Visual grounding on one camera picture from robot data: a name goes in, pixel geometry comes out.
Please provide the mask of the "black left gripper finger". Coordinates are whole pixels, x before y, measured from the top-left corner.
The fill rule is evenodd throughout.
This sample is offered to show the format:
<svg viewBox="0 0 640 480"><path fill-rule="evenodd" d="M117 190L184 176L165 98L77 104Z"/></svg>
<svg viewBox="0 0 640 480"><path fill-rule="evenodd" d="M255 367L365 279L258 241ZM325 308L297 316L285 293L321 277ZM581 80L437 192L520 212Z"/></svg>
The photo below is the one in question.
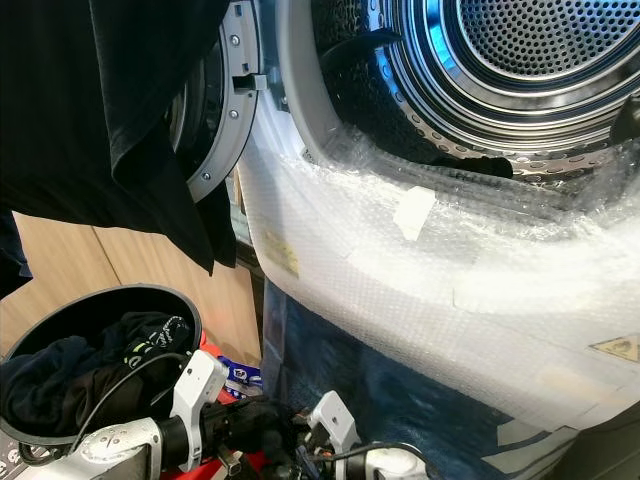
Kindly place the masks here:
<svg viewBox="0 0 640 480"><path fill-rule="evenodd" d="M293 461L306 421L288 404L259 398L259 435L266 461Z"/></svg>

